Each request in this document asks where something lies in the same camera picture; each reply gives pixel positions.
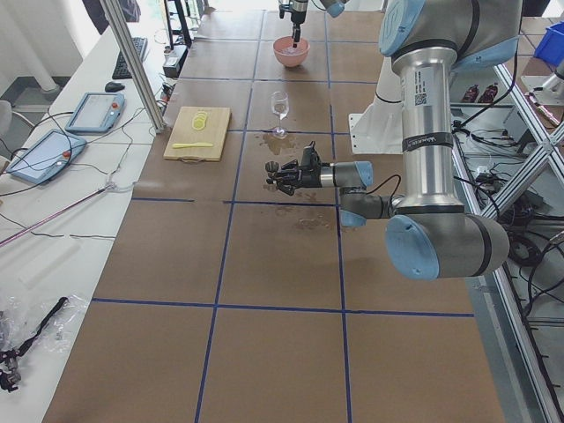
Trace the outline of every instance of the water spill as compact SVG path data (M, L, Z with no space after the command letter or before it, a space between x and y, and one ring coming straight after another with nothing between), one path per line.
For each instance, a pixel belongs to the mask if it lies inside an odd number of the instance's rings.
M270 132L263 135L263 142L260 145L268 145L268 148L275 156L286 150L295 150L295 135L288 134L284 138L276 138Z
M274 185L274 184L269 184L269 183L263 184L263 189L266 189L266 190L269 191L269 192L276 192L276 191L277 191L276 185Z
M280 205L279 207L276 208L276 211L274 213L277 216L282 217L292 211L293 211L293 207L291 205Z
M298 198L305 198L306 200L308 200L308 203L319 203L319 200L317 199L317 193L312 192L308 189L303 189L302 191L296 191L295 195Z
M294 224L294 227L298 229L308 229L314 230L317 227L324 227L325 229L331 229L334 225L332 225L325 216L322 214L318 214L312 219L299 219L298 223Z

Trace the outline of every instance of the wooden cutting board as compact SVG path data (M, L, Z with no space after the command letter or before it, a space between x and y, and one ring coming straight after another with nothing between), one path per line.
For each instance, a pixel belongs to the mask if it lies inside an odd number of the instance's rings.
M201 130L195 130L192 127L192 122L198 112L207 114L205 127ZM219 161L230 117L230 108L181 108L163 157L167 160ZM173 148L174 144L192 143L211 143L213 146Z

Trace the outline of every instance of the blue joint cap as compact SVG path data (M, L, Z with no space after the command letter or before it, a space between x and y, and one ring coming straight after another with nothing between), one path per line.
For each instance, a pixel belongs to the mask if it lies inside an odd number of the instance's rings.
M397 0L392 3L380 27L378 45L384 56L392 56L404 44L423 10L426 0Z
M476 69L491 68L496 64L505 63L511 59L517 50L519 37L509 38L492 47L467 56L455 63L452 70L455 72L474 71Z
M353 213L351 211L341 209L339 211L342 226L365 226L367 219L364 216Z
M365 187L369 187L374 183L374 172L372 171L372 163L369 161L355 161L354 165L359 172L360 179Z
M439 258L427 233L415 220L396 215L386 226L386 248L396 269L409 279L439 277Z
M333 17L336 18L338 15L340 15L341 13L343 13L343 11L345 11L345 5L338 2L338 3L334 3L331 6L329 6L327 8L327 12Z

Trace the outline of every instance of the computer mouse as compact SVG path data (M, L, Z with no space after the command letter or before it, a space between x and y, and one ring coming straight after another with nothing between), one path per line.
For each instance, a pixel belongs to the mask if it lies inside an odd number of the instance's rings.
M106 91L106 93L117 93L118 91L121 91L123 88L125 88L124 84L120 84L119 82L109 81L106 84L104 90Z

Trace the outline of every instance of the white table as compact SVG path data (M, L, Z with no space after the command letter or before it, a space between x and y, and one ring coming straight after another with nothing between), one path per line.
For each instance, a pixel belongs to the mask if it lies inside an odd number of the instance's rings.
M149 39L149 52L144 61L145 71L156 93L162 85L162 64L164 56L161 46ZM118 47L111 29L108 29L91 54L80 65L77 72L64 87L50 109L52 115L72 111L86 92L103 92L111 79L117 58ZM142 108L142 102L132 79L121 81L125 84L122 93L126 98L125 109L116 126L127 122ZM62 127L69 115L57 117ZM42 135L56 128L52 121L39 126L27 139L30 146ZM126 188L139 177L147 154L151 148L154 129L147 113L141 113L125 127L133 142L115 174L113 182ZM113 171L127 149L130 139L118 130L103 139L89 144L75 163L94 165L104 172ZM0 212L10 219L29 226L69 204L96 191L106 184L107 177L93 167L71 166L63 174L44 187L8 197L0 197L4 204ZM17 191L31 186L11 175L0 177L0 194ZM112 248L113 239L72 238L71 234L115 236L131 199L131 190L104 192L84 202L62 216L48 222L36 232L62 234L62 238L48 238L26 234L22 238L0 249L0 310L3 303L14 298L22 312L29 308L27 318L34 328L61 296L78 296L88 304L98 283L104 264ZM19 231L19 227L0 218L0 239L3 240ZM49 402L56 390L64 365L71 353L80 324L84 318L85 306L79 308L70 323L64 326L64 341L57 343L47 339L34 345L20 360L22 381L19 390L12 393L0 391L0 410L3 421L19 423L41 422ZM71 310L64 311L66 316ZM25 339L31 332L18 338ZM66 345L64 351L50 351L54 346ZM102 351L108 345L101 345Z

